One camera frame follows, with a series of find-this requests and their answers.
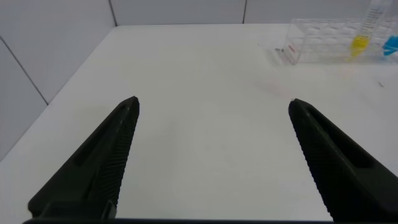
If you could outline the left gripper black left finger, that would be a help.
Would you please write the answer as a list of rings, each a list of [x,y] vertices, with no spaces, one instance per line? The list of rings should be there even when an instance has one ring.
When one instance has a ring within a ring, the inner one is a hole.
[[[115,109],[31,198],[33,218],[106,220],[116,216],[137,120],[132,96]]]

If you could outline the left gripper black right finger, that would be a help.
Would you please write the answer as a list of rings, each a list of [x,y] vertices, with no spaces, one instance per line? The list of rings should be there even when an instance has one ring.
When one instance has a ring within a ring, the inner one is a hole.
[[[310,173],[336,222],[397,222],[397,176],[311,104],[289,103]]]

